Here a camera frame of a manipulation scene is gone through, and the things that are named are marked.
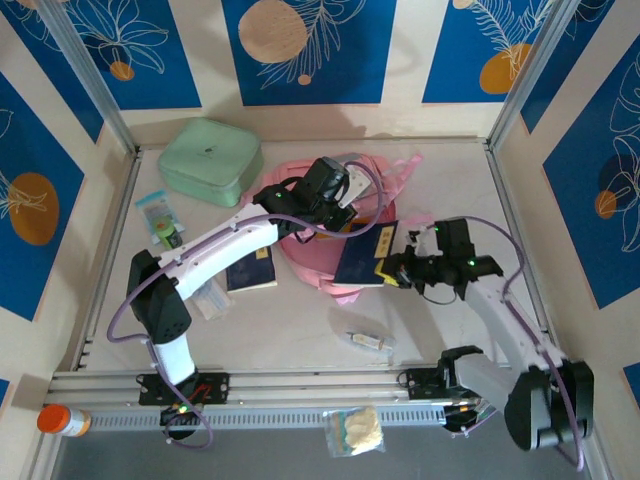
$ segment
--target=mint green case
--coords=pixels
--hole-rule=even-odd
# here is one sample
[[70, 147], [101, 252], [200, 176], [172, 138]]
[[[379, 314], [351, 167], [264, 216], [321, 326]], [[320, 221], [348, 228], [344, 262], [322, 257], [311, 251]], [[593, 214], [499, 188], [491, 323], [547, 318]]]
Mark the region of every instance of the mint green case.
[[223, 207], [240, 201], [263, 164], [255, 134], [207, 118], [189, 120], [158, 159], [172, 189]]

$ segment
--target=dark blue passport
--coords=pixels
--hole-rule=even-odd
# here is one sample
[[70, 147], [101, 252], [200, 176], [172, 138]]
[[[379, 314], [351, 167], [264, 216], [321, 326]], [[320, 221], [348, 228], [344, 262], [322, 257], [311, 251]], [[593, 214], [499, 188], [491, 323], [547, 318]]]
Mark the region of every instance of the dark blue passport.
[[277, 284], [270, 247], [256, 250], [227, 267], [227, 292], [271, 287]]
[[[354, 224], [352, 231], [364, 225]], [[384, 278], [376, 266], [391, 252], [398, 222], [378, 223], [371, 230], [347, 240], [333, 284], [348, 287], [382, 287]]]

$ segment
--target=gray floor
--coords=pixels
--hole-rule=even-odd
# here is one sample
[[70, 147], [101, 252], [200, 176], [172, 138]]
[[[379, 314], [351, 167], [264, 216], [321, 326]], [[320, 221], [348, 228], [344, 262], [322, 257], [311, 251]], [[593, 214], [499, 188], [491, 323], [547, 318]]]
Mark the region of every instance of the gray floor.
[[496, 416], [470, 438], [442, 428], [387, 428], [385, 453], [329, 457], [324, 431], [221, 431], [209, 450], [168, 446], [160, 433], [89, 433], [66, 439], [55, 480], [111, 479], [586, 479], [553, 449], [525, 453]]

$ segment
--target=medicine vial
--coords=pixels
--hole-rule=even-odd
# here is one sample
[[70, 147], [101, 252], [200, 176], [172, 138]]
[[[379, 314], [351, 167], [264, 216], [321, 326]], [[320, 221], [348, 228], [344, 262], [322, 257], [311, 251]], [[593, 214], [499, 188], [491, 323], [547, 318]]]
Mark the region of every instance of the medicine vial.
[[347, 331], [343, 338], [353, 346], [382, 355], [390, 356], [396, 345], [395, 339], [359, 330]]
[[43, 433], [80, 437], [87, 433], [90, 425], [88, 412], [64, 405], [48, 405], [38, 415], [38, 430]]

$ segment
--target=orange bottle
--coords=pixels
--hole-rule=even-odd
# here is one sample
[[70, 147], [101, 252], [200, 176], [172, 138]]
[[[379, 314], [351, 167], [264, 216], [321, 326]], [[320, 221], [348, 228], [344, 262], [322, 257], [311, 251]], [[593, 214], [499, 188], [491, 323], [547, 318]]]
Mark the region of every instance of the orange bottle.
[[48, 405], [38, 415], [38, 429], [43, 433], [79, 437], [84, 435], [91, 425], [91, 415], [84, 410]]

